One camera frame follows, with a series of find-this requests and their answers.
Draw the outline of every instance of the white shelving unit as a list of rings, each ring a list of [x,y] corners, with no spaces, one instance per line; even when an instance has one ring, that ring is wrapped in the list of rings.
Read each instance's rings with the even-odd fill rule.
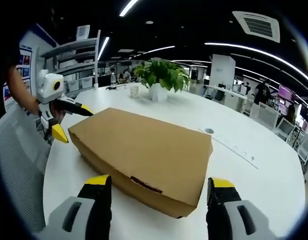
[[[98,72],[98,53],[99,53],[98,49],[99,49],[99,44],[100,44],[100,34],[101,34],[101,30],[98,30],[97,37],[68,42],[66,44],[57,46],[50,51],[44,52],[43,54],[40,55],[42,58],[45,59],[45,66],[44,67],[46,67],[47,59],[51,59],[51,58],[53,58],[53,62],[54,62],[53,65],[59,66],[59,64],[57,64],[57,63],[63,63],[63,62],[70,61],[70,60],[91,57],[91,58],[93,58],[93,61],[91,61],[91,62],[82,62],[82,63],[70,65],[68,67],[59,68],[59,69],[55,68],[53,73],[62,74],[63,76],[67,76],[67,75],[75,74],[75,73],[78,73],[78,72],[94,69],[95,74],[97,74],[97,72]],[[64,57],[59,56],[63,53],[71,52],[71,51],[74,51],[74,50],[83,50],[83,49],[88,49],[88,51],[80,52],[80,53],[70,55],[70,56],[64,56]],[[83,80],[83,79],[86,79],[86,77],[77,79],[75,81],[80,81],[80,80]],[[74,92],[68,91],[68,89],[69,89],[68,86],[66,86],[65,89],[67,90],[66,91],[67,94],[73,95]],[[85,91],[85,90],[88,90],[88,89],[90,89],[90,88],[82,88],[81,87],[78,91],[75,92],[75,94],[78,94],[81,91]]]

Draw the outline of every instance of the cardboard box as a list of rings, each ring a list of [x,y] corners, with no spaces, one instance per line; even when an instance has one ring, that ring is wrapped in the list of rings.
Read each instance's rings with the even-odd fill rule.
[[[173,218],[198,205],[211,136],[108,108],[68,129],[83,158],[143,204]]]

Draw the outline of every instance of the white table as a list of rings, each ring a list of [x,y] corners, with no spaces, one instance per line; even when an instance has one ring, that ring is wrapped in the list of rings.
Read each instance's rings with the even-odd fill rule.
[[[139,86],[140,97],[130,98],[129,87],[135,85]],[[212,140],[213,153],[201,198],[197,209],[188,217],[171,218],[113,187],[111,240],[208,239],[205,221],[208,177],[234,183],[240,197],[250,200],[269,218],[270,229],[277,236],[290,231],[305,207],[301,164],[290,146],[250,118],[203,97],[171,92],[167,102],[158,103],[147,99],[147,94],[148,90],[141,84],[130,83],[126,89],[84,91],[76,100],[89,106],[94,113],[113,107],[196,131],[211,128],[215,131],[214,136],[222,138],[225,144]],[[51,147],[43,188],[46,223],[57,206],[68,197],[77,196],[86,179],[98,175],[83,161],[67,131],[84,118],[67,114],[61,125],[69,143],[54,141]],[[257,168],[235,154],[231,150],[235,147],[253,156]]]

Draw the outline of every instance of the ceiling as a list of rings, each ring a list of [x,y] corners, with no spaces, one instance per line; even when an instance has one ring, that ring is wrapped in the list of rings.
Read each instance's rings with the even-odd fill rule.
[[[308,27],[305,27],[308,26],[308,7],[302,0],[294,5],[286,1],[284,4],[278,1],[271,1],[271,4],[258,1],[255,4],[253,1],[139,0],[125,17],[119,17],[129,1],[86,0],[79,7],[75,4],[51,5],[44,11],[39,24],[59,44],[75,41],[77,26],[90,25],[89,37],[96,37],[100,29],[101,46],[105,37],[110,37],[100,61],[112,57],[120,57],[120,61],[128,60],[139,51],[169,46],[175,47],[133,59],[159,57],[210,62],[213,54],[230,55],[237,67],[268,77],[291,88],[298,95],[308,97],[308,80],[277,59],[242,48],[204,44],[229,43],[262,50],[291,63],[308,76],[305,61],[298,49],[299,40],[291,32],[291,26],[294,26],[308,40]],[[233,11],[257,13],[278,20],[280,43],[246,34],[232,14]],[[153,24],[146,24],[147,21],[153,21]],[[120,49],[134,51],[122,53],[118,52]],[[260,78],[257,74],[238,68],[235,74]]]

